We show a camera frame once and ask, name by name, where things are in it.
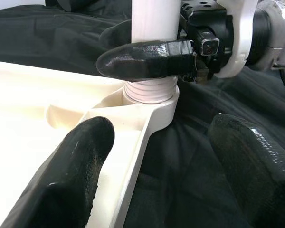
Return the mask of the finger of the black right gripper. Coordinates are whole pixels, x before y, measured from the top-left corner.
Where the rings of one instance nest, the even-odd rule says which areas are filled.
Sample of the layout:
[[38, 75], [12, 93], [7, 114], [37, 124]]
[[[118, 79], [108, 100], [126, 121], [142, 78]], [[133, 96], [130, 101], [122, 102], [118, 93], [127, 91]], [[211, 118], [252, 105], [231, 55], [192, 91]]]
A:
[[122, 46], [130, 44], [132, 40], [132, 21], [126, 20], [117, 25], [105, 29], [99, 42], [103, 46]]
[[95, 65], [101, 75], [120, 80], [152, 80], [197, 74], [196, 53], [189, 40], [122, 45], [103, 53]]

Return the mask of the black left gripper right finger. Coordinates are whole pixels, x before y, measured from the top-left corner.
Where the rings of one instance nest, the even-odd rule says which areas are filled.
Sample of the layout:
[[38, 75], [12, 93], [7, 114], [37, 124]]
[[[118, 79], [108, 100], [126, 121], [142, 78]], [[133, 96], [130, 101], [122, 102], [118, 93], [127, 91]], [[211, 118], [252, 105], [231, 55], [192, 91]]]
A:
[[216, 115], [209, 127], [242, 214], [253, 228], [285, 228], [285, 150], [261, 126]]

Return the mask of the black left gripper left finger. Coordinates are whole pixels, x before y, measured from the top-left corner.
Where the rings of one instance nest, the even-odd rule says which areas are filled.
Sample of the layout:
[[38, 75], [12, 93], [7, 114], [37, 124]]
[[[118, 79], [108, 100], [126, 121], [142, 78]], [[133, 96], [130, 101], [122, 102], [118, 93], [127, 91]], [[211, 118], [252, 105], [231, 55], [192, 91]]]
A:
[[36, 171], [2, 227], [85, 227], [114, 138], [114, 126], [106, 117], [77, 125]]

